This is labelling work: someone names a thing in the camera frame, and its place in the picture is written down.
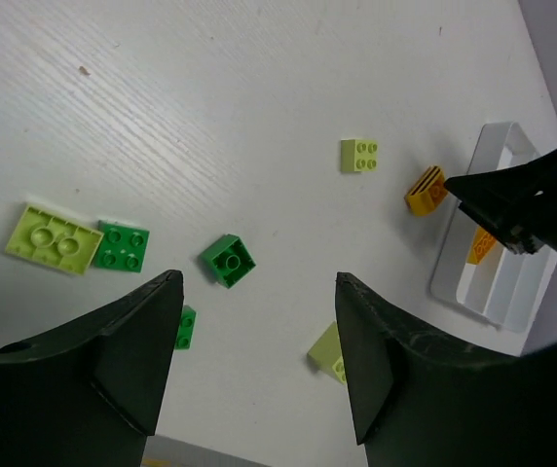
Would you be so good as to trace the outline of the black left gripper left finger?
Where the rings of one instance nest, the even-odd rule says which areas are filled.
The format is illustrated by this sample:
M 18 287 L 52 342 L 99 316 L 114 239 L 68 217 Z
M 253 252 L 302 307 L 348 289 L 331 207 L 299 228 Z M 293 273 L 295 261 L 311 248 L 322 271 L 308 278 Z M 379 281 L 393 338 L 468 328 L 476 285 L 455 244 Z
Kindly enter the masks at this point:
M 170 269 L 0 348 L 0 466 L 137 466 L 156 432 L 184 302 Z

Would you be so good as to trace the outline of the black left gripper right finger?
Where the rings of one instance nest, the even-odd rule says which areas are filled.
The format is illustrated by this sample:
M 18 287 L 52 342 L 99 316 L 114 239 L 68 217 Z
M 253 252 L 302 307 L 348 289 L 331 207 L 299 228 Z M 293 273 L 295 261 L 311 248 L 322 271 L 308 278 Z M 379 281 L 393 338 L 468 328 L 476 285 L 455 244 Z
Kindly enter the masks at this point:
M 520 357 L 458 339 L 354 275 L 335 309 L 371 466 L 557 466 L 557 343 Z

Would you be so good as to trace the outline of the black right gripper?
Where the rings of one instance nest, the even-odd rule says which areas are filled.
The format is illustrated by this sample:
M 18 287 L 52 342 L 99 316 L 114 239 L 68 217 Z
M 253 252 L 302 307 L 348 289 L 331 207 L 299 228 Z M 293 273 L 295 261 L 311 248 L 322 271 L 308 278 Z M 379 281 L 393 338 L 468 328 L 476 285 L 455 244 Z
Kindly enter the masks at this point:
M 508 169 L 451 177 L 445 188 L 512 253 L 557 252 L 557 149 Z

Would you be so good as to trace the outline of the yellow long lego brick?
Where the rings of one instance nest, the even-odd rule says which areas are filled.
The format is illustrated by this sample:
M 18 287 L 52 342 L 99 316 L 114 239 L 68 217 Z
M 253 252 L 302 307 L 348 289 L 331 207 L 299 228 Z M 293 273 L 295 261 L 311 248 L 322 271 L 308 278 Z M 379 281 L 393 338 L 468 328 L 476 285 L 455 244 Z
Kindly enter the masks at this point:
M 466 262 L 471 265 L 479 265 L 496 245 L 496 238 L 482 227 L 476 229 L 471 242 Z

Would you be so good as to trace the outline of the yellow lego brick slope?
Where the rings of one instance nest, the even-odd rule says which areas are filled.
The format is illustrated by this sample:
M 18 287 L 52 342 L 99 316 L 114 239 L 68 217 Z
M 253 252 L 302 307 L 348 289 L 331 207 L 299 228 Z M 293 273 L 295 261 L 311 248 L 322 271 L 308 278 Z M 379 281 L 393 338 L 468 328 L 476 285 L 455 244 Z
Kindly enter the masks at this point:
M 430 166 L 404 197 L 411 213 L 423 217 L 433 212 L 448 195 L 444 183 L 441 167 Z

